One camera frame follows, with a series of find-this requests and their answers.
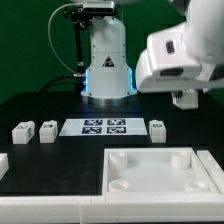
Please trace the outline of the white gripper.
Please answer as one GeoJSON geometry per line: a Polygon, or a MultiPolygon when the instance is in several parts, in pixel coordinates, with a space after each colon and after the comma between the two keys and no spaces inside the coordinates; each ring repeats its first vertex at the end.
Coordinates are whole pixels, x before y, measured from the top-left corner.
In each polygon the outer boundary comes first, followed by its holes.
{"type": "Polygon", "coordinates": [[[189,56],[183,45],[184,23],[153,33],[135,71],[141,93],[224,87],[224,77],[211,79],[212,66],[189,56]]]}

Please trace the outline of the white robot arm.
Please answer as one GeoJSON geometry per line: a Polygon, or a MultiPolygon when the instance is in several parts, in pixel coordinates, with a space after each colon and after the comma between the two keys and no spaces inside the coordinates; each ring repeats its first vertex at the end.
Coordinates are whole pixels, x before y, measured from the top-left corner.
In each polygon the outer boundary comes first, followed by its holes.
{"type": "Polygon", "coordinates": [[[153,33],[132,72],[125,57],[125,27],[112,17],[113,1],[90,0],[91,65],[84,95],[118,101],[136,92],[170,92],[181,109],[198,106],[202,89],[224,87],[224,0],[168,0],[186,21],[153,33]]]}

